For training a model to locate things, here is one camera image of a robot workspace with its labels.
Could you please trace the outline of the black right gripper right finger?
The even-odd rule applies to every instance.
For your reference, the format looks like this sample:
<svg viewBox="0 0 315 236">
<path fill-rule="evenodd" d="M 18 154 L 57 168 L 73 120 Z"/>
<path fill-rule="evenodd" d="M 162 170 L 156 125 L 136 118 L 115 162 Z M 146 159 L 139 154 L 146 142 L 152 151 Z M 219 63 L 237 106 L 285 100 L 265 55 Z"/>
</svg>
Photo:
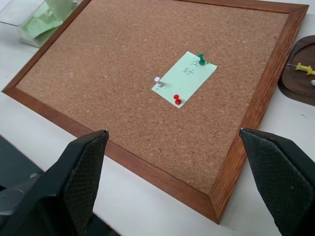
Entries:
<svg viewBox="0 0 315 236">
<path fill-rule="evenodd" d="M 315 162 L 292 140 L 242 128 L 257 189 L 282 236 L 315 236 Z"/>
</svg>

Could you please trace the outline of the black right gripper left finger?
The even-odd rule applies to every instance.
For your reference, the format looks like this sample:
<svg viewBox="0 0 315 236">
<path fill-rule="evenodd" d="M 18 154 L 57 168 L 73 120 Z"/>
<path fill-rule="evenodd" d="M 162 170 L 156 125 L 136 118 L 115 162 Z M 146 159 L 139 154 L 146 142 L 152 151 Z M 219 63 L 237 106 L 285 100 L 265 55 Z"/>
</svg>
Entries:
<svg viewBox="0 0 315 236">
<path fill-rule="evenodd" d="M 46 172 L 0 191 L 0 236 L 86 236 L 108 139 L 83 135 Z"/>
</svg>

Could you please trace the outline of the wood-framed cork board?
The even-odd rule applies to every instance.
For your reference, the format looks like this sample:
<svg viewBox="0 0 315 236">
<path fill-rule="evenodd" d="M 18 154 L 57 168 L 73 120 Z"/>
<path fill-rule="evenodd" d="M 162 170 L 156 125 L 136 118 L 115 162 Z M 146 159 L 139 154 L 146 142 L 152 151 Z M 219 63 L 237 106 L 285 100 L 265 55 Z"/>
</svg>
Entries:
<svg viewBox="0 0 315 236">
<path fill-rule="evenodd" d="M 261 0 L 83 0 L 3 92 L 215 223 L 308 6 Z M 152 91 L 185 54 L 215 72 L 181 107 Z"/>
</svg>

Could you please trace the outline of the yellow push pin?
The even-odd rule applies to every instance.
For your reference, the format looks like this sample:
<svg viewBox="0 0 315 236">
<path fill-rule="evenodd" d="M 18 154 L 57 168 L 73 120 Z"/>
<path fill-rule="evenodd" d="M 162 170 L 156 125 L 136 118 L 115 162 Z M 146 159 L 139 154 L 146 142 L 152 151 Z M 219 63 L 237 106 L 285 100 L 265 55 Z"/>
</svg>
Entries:
<svg viewBox="0 0 315 236">
<path fill-rule="evenodd" d="M 306 75 L 315 75 L 315 71 L 311 66 L 304 66 L 300 62 L 295 64 L 289 64 L 287 63 L 288 66 L 293 66 L 295 70 L 302 70 L 306 72 Z"/>
</svg>

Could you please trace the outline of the green paper note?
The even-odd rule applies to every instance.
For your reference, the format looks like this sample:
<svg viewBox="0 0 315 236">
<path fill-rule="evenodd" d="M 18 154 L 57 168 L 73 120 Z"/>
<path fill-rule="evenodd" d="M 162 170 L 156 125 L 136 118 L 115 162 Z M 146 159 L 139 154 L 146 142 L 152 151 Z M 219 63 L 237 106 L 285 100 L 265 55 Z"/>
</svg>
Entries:
<svg viewBox="0 0 315 236">
<path fill-rule="evenodd" d="M 152 91 L 167 100 L 176 108 L 181 108 L 191 96 L 210 78 L 217 66 L 206 61 L 205 65 L 200 65 L 199 57 L 189 51 L 185 54 L 161 77 L 164 85 L 158 87 L 156 84 Z M 173 96 L 178 94 L 182 103 L 175 104 Z"/>
</svg>

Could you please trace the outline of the dark wooden tray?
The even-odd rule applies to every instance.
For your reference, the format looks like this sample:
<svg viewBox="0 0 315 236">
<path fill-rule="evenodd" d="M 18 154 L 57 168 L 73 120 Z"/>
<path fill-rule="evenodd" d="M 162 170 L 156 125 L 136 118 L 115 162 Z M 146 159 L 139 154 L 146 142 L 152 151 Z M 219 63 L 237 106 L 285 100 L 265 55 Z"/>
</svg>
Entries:
<svg viewBox="0 0 315 236">
<path fill-rule="evenodd" d="M 311 84 L 315 75 L 295 70 L 289 64 L 301 63 L 315 71 L 315 35 L 299 39 L 294 45 L 278 82 L 280 91 L 290 99 L 315 106 L 315 86 Z"/>
</svg>

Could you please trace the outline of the light green paper sheet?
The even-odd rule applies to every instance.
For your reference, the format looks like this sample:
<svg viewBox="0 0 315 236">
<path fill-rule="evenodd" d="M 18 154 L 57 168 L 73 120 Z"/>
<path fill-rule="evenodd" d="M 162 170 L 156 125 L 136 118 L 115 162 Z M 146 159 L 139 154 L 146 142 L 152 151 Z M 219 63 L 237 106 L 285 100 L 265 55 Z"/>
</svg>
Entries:
<svg viewBox="0 0 315 236">
<path fill-rule="evenodd" d="M 41 6 L 22 24 L 21 31 L 30 39 L 39 39 L 59 27 L 64 21 L 59 0 L 44 0 Z"/>
</svg>

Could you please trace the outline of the clear plastic box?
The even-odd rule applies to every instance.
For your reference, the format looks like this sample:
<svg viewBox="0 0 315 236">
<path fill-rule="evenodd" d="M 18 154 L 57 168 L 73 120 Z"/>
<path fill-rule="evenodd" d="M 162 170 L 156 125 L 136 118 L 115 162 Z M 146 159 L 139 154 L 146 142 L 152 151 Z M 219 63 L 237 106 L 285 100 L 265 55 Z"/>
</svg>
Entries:
<svg viewBox="0 0 315 236">
<path fill-rule="evenodd" d="M 83 0 L 0 0 L 0 24 L 21 43 L 41 48 Z"/>
</svg>

